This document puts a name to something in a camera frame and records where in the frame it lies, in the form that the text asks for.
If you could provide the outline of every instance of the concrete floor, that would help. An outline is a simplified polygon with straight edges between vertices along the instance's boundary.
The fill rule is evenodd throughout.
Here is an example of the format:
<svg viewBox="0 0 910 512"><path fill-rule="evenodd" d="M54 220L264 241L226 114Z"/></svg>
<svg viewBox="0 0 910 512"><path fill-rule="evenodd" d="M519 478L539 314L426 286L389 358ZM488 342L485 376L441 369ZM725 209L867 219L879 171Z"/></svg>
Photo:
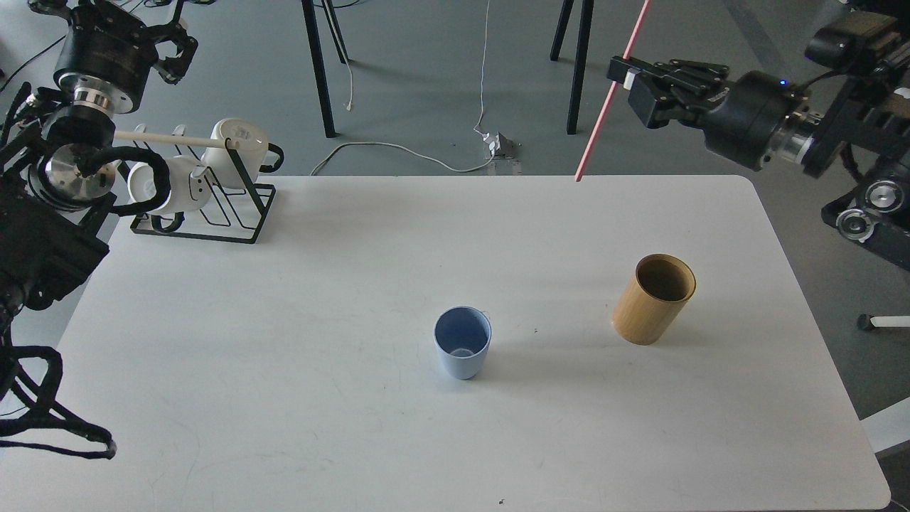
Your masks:
<svg viewBox="0 0 910 512"><path fill-rule="evenodd" d="M517 161L500 162L474 174L520 172L571 179L609 86L606 65L625 48L641 3L622 0L595 6L579 133L574 136L566 135L564 127L579 7L569 24L562 58L551 62L548 54L560 4L557 0L490 3L483 82L486 114L481 126L521 146ZM159 133L186 123L188 135L206 137L221 118L246 118L284 148L287 160L279 173L287 175L308 174L338 144L350 141L393 142L453 167L479 165L482 144L472 128L480 113L486 7L483 0L361 0L339 9L342 35L353 61L350 112L344 108L348 70L335 56L328 26L317 10L340 132L339 137L328 139L323 134L298 2L223 0L210 6L187 5L184 18L199 49L186 78L169 86L153 74L143 107L116 122L121 129L147 123L150 131ZM678 57L723 63L731 67L732 77L760 69L805 81L824 72L803 58L806 43L843 10L836 0L656 2L633 54L649 61ZM165 19L167 8L140 6L136 14L156 24ZM0 67L7 73L66 31L62 20L30 13L24 0L0 0L0 20ZM0 94L0 105L11 101L22 79L50 86L57 54L56 48L51 50L21 73ZM814 109L824 112L840 85L832 79L813 87ZM608 116L588 173L748 177L858 416L869 416L910 395L907 332L862 333L854 326L861 312L910 314L910 272L847 243L819 218L825 203L853 187L846 172L834 165L820 179L812 179L798 166L776 159L753 173L708 153L696 130L677 124L660 130L643 128L625 98L621 93ZM870 158L860 155L861 163L868 164ZM356 147L343 149L322 173L439 175L450 171L396 149ZM126 196L122 187L120 192ZM16 342L55 344L76 300L74 293L49 311L23 313L14 324Z"/></svg>

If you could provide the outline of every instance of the pink rod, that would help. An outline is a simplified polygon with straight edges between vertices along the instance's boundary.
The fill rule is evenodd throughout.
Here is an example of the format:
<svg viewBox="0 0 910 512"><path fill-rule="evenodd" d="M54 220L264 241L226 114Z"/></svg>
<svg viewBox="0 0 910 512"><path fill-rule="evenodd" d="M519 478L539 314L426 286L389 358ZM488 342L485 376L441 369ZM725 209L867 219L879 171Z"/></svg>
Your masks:
<svg viewBox="0 0 910 512"><path fill-rule="evenodd" d="M626 51L622 53L622 58L629 58L629 55L632 54L632 47L635 46L635 39L638 39L638 32L639 29L642 28L644 14L648 11L649 5L651 5L651 0L644 0L642 11L638 14L638 20L635 22L635 28L632 29L632 35L629 36L629 44L626 45ZM591 138L588 139L588 145L584 148L584 153L581 154L581 161L578 163L578 169L575 170L576 182L581 181L581 177L584 176L584 168L588 167L588 159L591 157L592 149L594 149L594 142L597 141L597 137L601 134L603 119L607 117L607 110L610 109L610 104L613 102L613 95L616 94L616 86L617 82L613 82L610 85L610 91L607 92L607 97L603 100L601 113L597 116L597 122L594 123L594 129L591 131Z"/></svg>

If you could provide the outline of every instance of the chair leg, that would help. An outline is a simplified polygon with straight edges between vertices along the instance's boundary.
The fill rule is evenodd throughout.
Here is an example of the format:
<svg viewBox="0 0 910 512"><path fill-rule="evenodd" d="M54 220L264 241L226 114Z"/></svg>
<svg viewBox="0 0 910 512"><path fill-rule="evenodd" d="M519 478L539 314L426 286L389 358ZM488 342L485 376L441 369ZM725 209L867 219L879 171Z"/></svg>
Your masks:
<svg viewBox="0 0 910 512"><path fill-rule="evenodd" d="M348 49L344 46L344 37L341 36L339 19L335 16L335 6L332 4L332 0L324 0L322 4L326 7L326 19L329 21L330 25L329 30L331 30L334 35L338 36L337 40L335 37L332 37L332 41L335 42L335 51L339 54L341 64L346 64L349 60Z"/></svg>
<svg viewBox="0 0 910 512"><path fill-rule="evenodd" d="M591 20L594 15L594 0L582 0L581 25L578 28L578 47L575 51L575 73L571 80L569 120L566 133L575 135L578 128L578 111L581 108L581 84L584 82L584 67L588 61L588 41L591 39Z"/></svg>
<svg viewBox="0 0 910 512"><path fill-rule="evenodd" d="M569 26L569 15L574 0L562 0L562 10L560 10L560 21L556 24L556 36L553 38L553 46L550 48L550 60L556 62L560 58L562 49L562 39L566 37L566 27Z"/></svg>
<svg viewBox="0 0 910 512"><path fill-rule="evenodd" d="M327 138L338 135L335 132L335 121L332 118L332 106L329 103L329 84L326 82L326 65L322 60L322 46L319 44L319 28L316 26L316 9L313 0L300 0L303 5L303 20L307 26L309 55L313 60L313 74L316 75L316 92L319 95L319 108L322 110L322 126Z"/></svg>

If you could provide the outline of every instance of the white cup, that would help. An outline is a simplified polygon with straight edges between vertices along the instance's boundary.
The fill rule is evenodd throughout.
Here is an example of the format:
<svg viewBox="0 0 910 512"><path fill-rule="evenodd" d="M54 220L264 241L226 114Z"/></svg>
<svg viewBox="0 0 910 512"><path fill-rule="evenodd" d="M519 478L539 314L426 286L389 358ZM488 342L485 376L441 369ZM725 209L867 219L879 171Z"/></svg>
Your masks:
<svg viewBox="0 0 910 512"><path fill-rule="evenodd" d="M256 182L259 168L268 153L268 137L261 128L238 118L221 119L212 128L212 138L224 140L230 138L240 143L237 153L240 161L247 168L249 181ZM208 148L202 155L202 161L212 168L218 182L225 189L244 189L243 179L238 174L237 166L230 159L228 151L224 148Z"/></svg>
<svg viewBox="0 0 910 512"><path fill-rule="evenodd" d="M170 170L171 191L167 200L152 215L171 215L179 211L195 211L206 205L212 197L212 189L206 183L208 169L205 164L188 155L165 160ZM155 197L155 183L152 168L139 162L129 171L126 188L133 202L150 200Z"/></svg>

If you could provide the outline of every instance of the bamboo cup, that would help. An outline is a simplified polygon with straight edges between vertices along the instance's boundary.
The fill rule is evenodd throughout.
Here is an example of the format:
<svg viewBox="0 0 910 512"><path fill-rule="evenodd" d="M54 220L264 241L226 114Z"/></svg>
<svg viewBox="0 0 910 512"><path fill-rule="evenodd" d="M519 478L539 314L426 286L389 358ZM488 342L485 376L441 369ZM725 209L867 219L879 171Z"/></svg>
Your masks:
<svg viewBox="0 0 910 512"><path fill-rule="evenodd" d="M645 256L613 310L613 328L628 342L650 345L661 337L695 293L695 274L669 254Z"/></svg>

